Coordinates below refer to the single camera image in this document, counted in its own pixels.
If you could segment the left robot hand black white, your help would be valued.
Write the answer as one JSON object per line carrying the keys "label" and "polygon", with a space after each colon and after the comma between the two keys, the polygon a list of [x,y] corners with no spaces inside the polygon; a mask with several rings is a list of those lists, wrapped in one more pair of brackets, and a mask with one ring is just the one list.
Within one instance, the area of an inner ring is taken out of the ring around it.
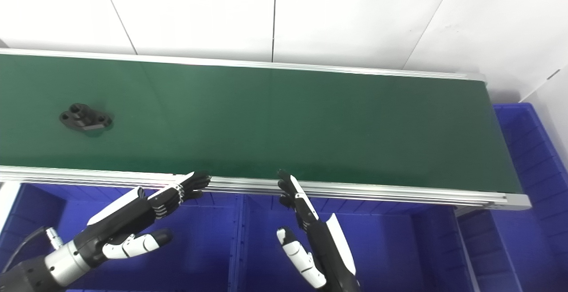
{"label": "left robot hand black white", "polygon": [[132,189],[88,221],[73,238],[72,254],[95,268],[107,260],[132,258],[164,247],[173,239],[170,229],[144,230],[185,201],[201,197],[210,181],[206,171],[193,171],[150,196],[140,186]]}

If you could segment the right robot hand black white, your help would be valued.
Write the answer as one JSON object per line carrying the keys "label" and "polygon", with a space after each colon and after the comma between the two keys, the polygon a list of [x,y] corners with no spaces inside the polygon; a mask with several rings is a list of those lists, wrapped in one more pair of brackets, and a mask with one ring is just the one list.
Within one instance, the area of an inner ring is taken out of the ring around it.
{"label": "right robot hand black white", "polygon": [[294,211],[311,247],[309,252],[290,227],[278,228],[276,237],[288,259],[319,292],[360,292],[351,248],[337,216],[333,213],[323,221],[294,175],[279,170],[278,177],[279,201]]}

